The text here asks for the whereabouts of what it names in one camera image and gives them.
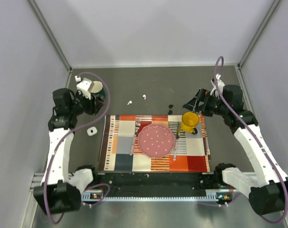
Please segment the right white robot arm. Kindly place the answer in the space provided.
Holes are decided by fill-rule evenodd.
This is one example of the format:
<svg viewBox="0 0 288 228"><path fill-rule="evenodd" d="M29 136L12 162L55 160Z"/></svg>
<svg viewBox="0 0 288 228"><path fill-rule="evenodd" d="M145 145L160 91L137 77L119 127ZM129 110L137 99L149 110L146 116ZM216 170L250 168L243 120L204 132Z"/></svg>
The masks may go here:
<svg viewBox="0 0 288 228"><path fill-rule="evenodd" d="M288 175L263 140L254 114L243 108L242 97L243 92L238 85L224 86L221 96L201 88L183 108L203 116L221 116L255 171L256 178L253 179L232 164L220 163L213 176L217 187L231 185L236 188L260 216L288 210Z"/></svg>

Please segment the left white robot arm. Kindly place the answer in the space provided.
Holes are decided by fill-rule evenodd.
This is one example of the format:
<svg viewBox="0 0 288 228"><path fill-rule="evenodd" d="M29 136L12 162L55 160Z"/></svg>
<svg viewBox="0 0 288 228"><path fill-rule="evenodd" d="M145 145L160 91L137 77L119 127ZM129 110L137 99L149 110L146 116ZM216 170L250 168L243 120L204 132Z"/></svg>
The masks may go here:
<svg viewBox="0 0 288 228"><path fill-rule="evenodd" d="M53 92L54 107L48 122L49 153L47 167L40 186L34 188L34 198L46 215L79 210L81 195L99 184L93 168L83 166L69 175L70 149L75 131L79 130L77 117L83 113L96 115L103 106L104 92L86 97L78 89L60 88Z"/></svg>

